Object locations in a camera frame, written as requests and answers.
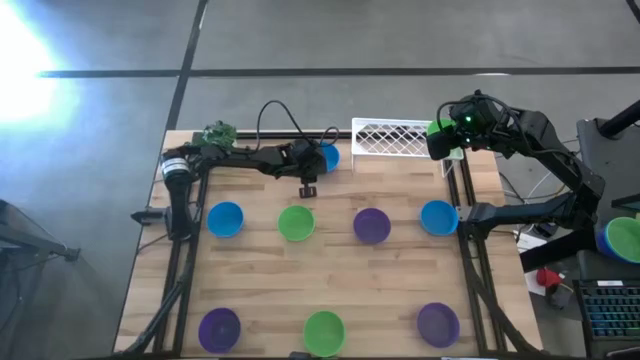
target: purple bowl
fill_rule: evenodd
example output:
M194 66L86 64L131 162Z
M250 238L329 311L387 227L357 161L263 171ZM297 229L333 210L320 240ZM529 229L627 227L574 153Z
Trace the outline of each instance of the purple bowl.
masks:
M231 309L217 308L204 316L198 331L200 345L210 353L231 351L240 338L240 319Z
M378 244L391 233L391 221L382 210L368 208L360 211L353 219L353 230L363 243Z
M445 304L430 303L418 314L418 331L431 346L446 348L460 337L458 316Z

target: red object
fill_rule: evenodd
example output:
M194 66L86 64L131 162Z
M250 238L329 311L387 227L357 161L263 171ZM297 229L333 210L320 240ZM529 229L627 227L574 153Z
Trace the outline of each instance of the red object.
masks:
M560 275L549 269L539 269L538 273L536 273L536 281L538 281L540 286L548 288L550 286L560 284L562 282L562 278Z

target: white wire basket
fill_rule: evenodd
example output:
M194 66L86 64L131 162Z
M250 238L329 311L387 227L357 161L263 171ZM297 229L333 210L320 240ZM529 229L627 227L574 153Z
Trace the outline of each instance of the white wire basket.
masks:
M427 148L429 120L351 119L351 165L355 169L355 157L403 156L430 158ZM462 160L461 148L451 150L447 160Z

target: wooden table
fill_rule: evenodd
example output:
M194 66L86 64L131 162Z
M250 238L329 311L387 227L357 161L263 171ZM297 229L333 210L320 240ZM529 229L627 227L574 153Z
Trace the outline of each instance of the wooden table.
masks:
M182 145L192 133L168 132L164 149ZM245 224L236 237L217 239L203 221L182 356L212 356L199 345L198 326L217 307L233 309L242 322L240 340L229 356L283 357L305 351L304 321L322 309L345 322L347 341L340 356L477 354L458 240L430 236L418 221L425 202L449 201L440 163L359 157L352 172L350 142L340 141L338 148L340 165L319 178L317 198L300 199L298 179L275 180L246 169L212 170L205 211L220 201L234 201L244 211ZM477 200L502 204L493 154L469 153L469 165ZM159 172L156 178L161 179ZM316 216L315 232L301 243L285 241L276 227L282 209L292 204L307 206ZM162 182L154 184L150 205L169 205ZM367 207L382 209L392 223L389 238L376 246L359 243L353 234L355 214ZM164 232L164 225L145 228L141 245ZM162 240L137 256L116 350L130 345L158 309L170 245ZM487 248L501 307L525 338L540 348L513 236L495 233ZM443 302L458 314L461 337L450 348L427 345L417 331L417 313L430 302ZM488 312L482 307L491 337ZM165 346L172 343L175 311Z

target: keyboard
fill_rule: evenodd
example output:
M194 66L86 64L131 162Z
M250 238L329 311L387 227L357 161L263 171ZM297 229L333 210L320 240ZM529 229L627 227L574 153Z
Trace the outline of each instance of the keyboard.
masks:
M576 283L585 338L640 340L640 280Z

